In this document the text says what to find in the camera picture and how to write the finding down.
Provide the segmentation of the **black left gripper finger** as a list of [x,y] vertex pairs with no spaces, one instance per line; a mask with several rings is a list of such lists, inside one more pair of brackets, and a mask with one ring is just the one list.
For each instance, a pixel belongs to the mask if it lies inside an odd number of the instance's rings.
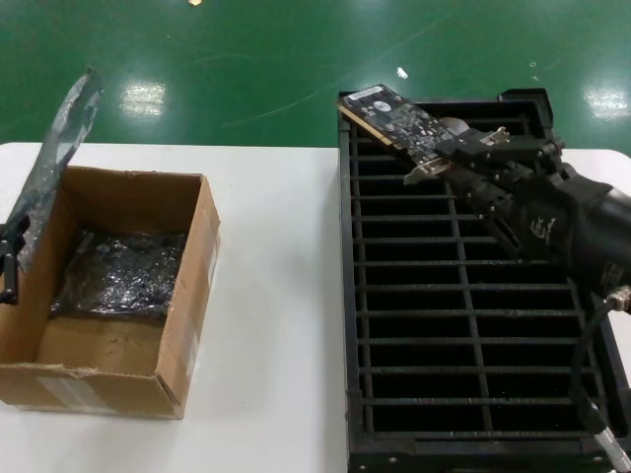
[[24,248],[26,241],[24,233],[28,229],[28,220],[6,223],[1,226],[1,255],[17,255]]
[[13,253],[1,256],[1,275],[4,286],[1,289],[1,303],[15,304],[18,301],[18,260]]

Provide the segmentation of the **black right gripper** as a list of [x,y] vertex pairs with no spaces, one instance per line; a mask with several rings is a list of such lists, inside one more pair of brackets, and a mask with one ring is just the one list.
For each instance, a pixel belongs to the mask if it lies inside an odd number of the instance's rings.
[[439,143],[436,153],[461,167],[446,170],[445,182],[510,256],[520,256],[522,246],[526,256],[545,259],[593,293],[607,296],[630,284],[629,195],[567,164],[554,174],[521,181],[514,200],[477,174],[509,163],[551,173],[560,166],[564,148],[555,137],[470,128]]

